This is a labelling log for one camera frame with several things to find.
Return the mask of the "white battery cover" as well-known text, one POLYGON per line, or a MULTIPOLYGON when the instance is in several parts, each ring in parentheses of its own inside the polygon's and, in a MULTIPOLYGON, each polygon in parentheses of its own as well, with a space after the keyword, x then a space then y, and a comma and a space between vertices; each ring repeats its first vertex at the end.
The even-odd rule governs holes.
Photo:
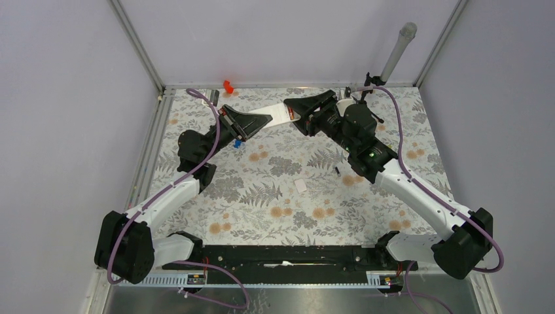
POLYGON ((303 193, 305 191, 307 191, 307 186, 306 183, 303 179, 297 179, 294 181, 295 184, 295 188, 298 191, 298 193, 303 193))

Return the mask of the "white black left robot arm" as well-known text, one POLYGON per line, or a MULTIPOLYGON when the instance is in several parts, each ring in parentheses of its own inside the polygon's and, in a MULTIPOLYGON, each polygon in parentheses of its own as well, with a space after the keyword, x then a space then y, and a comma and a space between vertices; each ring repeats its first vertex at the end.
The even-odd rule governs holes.
POLYGON ((141 282, 153 268, 180 261, 188 269, 197 268, 203 252, 200 240, 176 232, 162 239, 152 235, 184 203, 195 198, 210 184, 216 167, 209 159, 235 140, 250 139, 263 128, 288 122, 281 104, 249 113, 223 105, 209 131, 184 131, 178 139, 180 164, 170 183, 125 213, 111 211, 103 219, 94 255, 96 266, 117 275, 120 281, 141 282))

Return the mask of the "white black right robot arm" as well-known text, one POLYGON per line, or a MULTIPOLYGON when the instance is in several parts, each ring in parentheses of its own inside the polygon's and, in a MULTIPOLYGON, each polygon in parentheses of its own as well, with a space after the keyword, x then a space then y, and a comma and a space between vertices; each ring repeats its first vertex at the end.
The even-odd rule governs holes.
POLYGON ((290 98, 284 105, 298 117, 296 128, 305 136, 323 132, 348 152, 352 170, 372 184, 395 195, 435 231, 433 235, 390 232, 375 252, 376 263, 386 270, 401 261, 434 263, 455 279, 464 279, 491 251, 498 255, 493 273, 504 265, 504 256, 493 239, 493 217, 484 208, 473 211, 440 193, 376 137, 377 117, 363 101, 338 100, 332 90, 290 98))

